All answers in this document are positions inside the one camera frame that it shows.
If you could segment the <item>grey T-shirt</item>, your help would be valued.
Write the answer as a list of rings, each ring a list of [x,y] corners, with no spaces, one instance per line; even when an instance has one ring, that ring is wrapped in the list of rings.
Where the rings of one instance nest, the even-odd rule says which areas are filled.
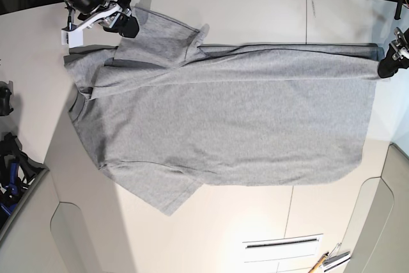
[[[135,8],[138,35],[72,49],[69,110],[95,166],[163,214],[202,185],[314,185],[359,166],[377,45],[206,45]]]

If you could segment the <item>black device at left edge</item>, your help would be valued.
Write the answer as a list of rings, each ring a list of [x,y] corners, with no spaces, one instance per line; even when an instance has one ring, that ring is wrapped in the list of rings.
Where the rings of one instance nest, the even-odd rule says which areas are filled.
[[[1,82],[0,94],[0,116],[8,116],[13,112],[13,107],[10,104],[12,91],[5,82]]]

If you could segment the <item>black and blue clamp pile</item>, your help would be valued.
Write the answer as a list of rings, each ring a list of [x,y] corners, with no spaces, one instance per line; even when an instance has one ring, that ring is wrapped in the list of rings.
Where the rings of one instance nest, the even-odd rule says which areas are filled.
[[[11,132],[4,135],[1,140],[1,227],[46,169],[22,151],[16,135]]]

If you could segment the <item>white slotted grommet plate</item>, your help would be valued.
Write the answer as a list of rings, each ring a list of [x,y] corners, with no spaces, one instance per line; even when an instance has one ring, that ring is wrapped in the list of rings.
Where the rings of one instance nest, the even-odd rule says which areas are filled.
[[[247,263],[283,261],[316,256],[320,250],[323,234],[243,242],[243,259]]]

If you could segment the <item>wooden handled tool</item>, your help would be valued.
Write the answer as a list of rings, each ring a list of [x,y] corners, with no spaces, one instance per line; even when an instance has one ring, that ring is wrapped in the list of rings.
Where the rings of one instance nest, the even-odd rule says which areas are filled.
[[[328,258],[329,253],[325,253],[322,255],[322,257],[317,261],[317,263],[311,268],[311,270],[309,271],[309,273],[315,273],[316,270],[322,266],[323,262]]]

